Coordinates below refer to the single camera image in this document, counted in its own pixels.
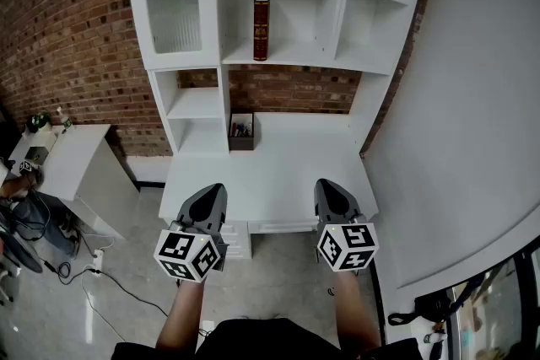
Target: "white wall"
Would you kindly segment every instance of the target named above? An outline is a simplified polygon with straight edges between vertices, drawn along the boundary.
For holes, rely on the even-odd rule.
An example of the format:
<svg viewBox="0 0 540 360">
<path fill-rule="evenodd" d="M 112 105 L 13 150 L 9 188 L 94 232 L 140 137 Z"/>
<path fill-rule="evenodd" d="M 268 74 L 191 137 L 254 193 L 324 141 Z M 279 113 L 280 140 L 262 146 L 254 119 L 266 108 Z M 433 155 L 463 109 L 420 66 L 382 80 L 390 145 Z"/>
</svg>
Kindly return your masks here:
<svg viewBox="0 0 540 360">
<path fill-rule="evenodd" d="M 171 156 L 128 156 L 120 160 L 132 180 L 165 183 Z"/>
<path fill-rule="evenodd" d="M 540 235 L 540 0 L 429 0 L 365 165 L 388 304 L 394 288 L 413 288 L 408 304 Z"/>
</svg>

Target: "shoe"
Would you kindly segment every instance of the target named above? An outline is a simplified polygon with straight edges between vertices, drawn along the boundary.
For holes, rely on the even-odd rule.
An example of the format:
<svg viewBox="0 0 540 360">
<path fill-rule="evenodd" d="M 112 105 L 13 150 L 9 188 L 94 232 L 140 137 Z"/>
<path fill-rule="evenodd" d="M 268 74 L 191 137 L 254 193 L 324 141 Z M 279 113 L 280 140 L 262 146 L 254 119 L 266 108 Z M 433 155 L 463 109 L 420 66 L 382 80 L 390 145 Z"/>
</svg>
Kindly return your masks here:
<svg viewBox="0 0 540 360">
<path fill-rule="evenodd" d="M 81 249 L 81 233 L 77 231 L 76 229 L 72 230 L 75 235 L 72 235 L 69 237 L 71 241 L 73 241 L 73 255 L 70 255 L 70 258 L 76 259 L 78 255 L 78 250 Z"/>
<path fill-rule="evenodd" d="M 72 215 L 73 213 L 71 212 L 66 212 L 66 214 L 64 215 L 64 219 L 62 220 L 62 224 L 60 225 L 60 229 L 62 231 L 69 231 L 71 229 Z"/>
</svg>

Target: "desk drawer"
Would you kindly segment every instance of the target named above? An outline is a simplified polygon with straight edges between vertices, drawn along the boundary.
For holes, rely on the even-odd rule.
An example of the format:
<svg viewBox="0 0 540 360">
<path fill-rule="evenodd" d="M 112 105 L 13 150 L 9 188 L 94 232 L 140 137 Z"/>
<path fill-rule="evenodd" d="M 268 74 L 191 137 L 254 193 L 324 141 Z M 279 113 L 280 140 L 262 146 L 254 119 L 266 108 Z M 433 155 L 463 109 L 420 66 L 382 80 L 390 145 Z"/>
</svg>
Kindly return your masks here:
<svg viewBox="0 0 540 360">
<path fill-rule="evenodd" d="M 302 233 L 317 229 L 316 219 L 286 222 L 249 222 L 250 234 Z"/>
<path fill-rule="evenodd" d="M 231 249 L 230 247 L 227 249 L 227 260 L 230 259 L 244 259 L 244 260 L 250 260 L 251 259 L 251 252 L 248 249 Z"/>
<path fill-rule="evenodd" d="M 251 249 L 250 235 L 246 222 L 228 222 L 221 227 L 221 237 L 230 248 Z"/>
</svg>

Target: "jeans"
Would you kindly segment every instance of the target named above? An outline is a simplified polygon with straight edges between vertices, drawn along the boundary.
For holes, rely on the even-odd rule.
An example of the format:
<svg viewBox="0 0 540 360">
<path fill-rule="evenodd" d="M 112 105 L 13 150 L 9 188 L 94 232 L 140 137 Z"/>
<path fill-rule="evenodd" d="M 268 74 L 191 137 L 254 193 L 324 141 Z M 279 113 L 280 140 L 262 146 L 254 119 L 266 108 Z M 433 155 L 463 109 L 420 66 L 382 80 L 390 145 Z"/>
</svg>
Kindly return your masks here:
<svg viewBox="0 0 540 360">
<path fill-rule="evenodd" d="M 35 192 L 30 191 L 24 201 L 20 202 L 16 208 L 13 209 L 13 214 L 20 222 L 26 223 L 32 229 L 28 229 L 20 223 L 17 224 L 17 232 L 25 239 L 32 239 L 34 237 L 43 237 L 57 249 L 64 254 L 74 257 L 77 253 L 76 244 L 72 239 L 66 239 L 61 229 L 57 226 L 54 219 L 54 215 L 51 214 L 51 220 L 46 226 L 43 233 L 43 225 L 37 223 L 47 223 L 49 219 L 49 211 Z"/>
</svg>

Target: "black shirt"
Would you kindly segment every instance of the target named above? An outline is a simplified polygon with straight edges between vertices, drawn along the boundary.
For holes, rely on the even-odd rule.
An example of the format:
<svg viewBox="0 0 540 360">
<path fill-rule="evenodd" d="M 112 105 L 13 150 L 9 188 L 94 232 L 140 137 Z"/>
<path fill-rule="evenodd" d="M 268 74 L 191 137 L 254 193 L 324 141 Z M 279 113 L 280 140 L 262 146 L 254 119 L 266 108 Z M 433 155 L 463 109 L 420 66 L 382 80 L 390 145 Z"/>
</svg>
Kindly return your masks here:
<svg viewBox="0 0 540 360">
<path fill-rule="evenodd" d="M 227 320 L 210 333 L 195 358 L 347 358 L 338 348 L 286 318 L 276 320 Z M 134 343 L 119 343 L 112 360 L 185 359 L 178 352 L 165 352 Z M 407 339 L 362 355 L 362 360 L 406 358 L 422 360 L 415 339 Z"/>
</svg>

